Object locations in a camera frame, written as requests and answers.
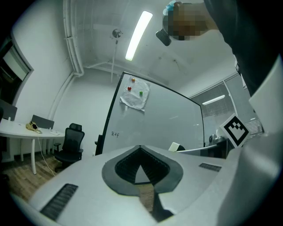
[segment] black vent slot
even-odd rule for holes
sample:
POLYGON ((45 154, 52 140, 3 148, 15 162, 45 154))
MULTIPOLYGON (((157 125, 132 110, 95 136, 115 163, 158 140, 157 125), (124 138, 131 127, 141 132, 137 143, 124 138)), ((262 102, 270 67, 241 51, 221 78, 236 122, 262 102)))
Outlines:
POLYGON ((139 166, 142 166, 142 169, 153 185, 161 181, 170 171, 168 164, 159 160, 143 148, 137 149, 119 161, 115 166, 115 171, 121 178, 134 184, 139 166))
POLYGON ((55 221, 77 188, 78 186, 76 185, 65 184, 40 212, 55 221))
POLYGON ((215 166, 215 165, 211 165, 211 164, 207 164, 207 163, 202 163, 199 165, 199 167, 205 168, 207 170, 213 170, 216 172, 219 172, 221 170, 221 166, 215 166))

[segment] window blind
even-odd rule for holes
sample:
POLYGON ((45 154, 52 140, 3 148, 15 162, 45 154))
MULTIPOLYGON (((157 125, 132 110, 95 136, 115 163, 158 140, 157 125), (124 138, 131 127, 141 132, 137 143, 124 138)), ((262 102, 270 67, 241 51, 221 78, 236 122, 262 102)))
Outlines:
POLYGON ((209 144, 209 136, 216 134, 219 126, 225 122, 235 111, 234 106, 223 82, 194 97, 191 100, 200 104, 203 114, 204 142, 209 144), (203 103, 214 98, 224 98, 204 105, 203 103))
POLYGON ((246 140, 246 144, 252 138, 262 134, 260 120, 249 103, 249 91, 248 89, 243 88, 241 76, 237 75, 226 80, 225 82, 233 97, 238 117, 243 121, 244 125, 250 131, 250 137, 246 140))

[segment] fluorescent light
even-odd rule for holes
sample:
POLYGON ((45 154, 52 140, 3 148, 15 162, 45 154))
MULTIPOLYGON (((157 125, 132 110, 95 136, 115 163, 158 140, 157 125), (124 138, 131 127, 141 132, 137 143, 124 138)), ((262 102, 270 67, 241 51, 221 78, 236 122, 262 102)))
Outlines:
POLYGON ((147 11, 142 12, 141 17, 136 25, 136 28, 134 29, 134 33, 128 47, 128 51, 126 53, 126 57, 125 57, 126 60, 132 61, 134 57, 134 53, 136 52, 136 49, 138 47, 138 43, 140 42, 142 35, 147 25, 149 24, 152 16, 153 15, 150 12, 147 11))
POLYGON ((210 104, 210 103, 212 103, 212 102, 221 100, 221 99, 223 99, 224 97, 225 97, 225 95, 222 95, 222 96, 217 97, 217 98, 214 98, 214 99, 212 99, 212 100, 210 100, 210 101, 206 101, 206 102, 203 103, 203 105, 207 105, 207 104, 210 104))

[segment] wooden floor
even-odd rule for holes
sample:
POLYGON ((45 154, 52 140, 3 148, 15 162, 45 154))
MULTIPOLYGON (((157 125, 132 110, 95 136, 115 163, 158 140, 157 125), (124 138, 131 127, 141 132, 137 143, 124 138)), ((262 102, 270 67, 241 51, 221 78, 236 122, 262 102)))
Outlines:
MULTIPOLYGON (((44 156, 48 166, 53 173, 55 167, 61 166, 61 162, 56 160, 53 154, 44 156)), ((36 175, 31 170, 31 155, 25 154, 24 161, 21 162, 19 156, 15 156, 15 161, 2 163, 3 174, 9 176, 8 187, 11 193, 21 197, 25 201, 35 193, 35 191, 53 176, 50 169, 44 162, 41 153, 35 153, 36 175)), ((140 190, 140 201, 148 211, 153 210, 154 190, 152 184, 136 185, 140 190)))

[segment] blurred hand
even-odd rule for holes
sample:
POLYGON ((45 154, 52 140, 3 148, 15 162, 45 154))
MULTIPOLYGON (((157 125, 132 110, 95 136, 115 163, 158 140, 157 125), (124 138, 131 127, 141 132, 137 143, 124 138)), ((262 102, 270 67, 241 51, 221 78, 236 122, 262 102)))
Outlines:
POLYGON ((218 29, 204 3, 175 2, 173 8, 173 32, 179 36, 200 36, 211 29, 218 29))

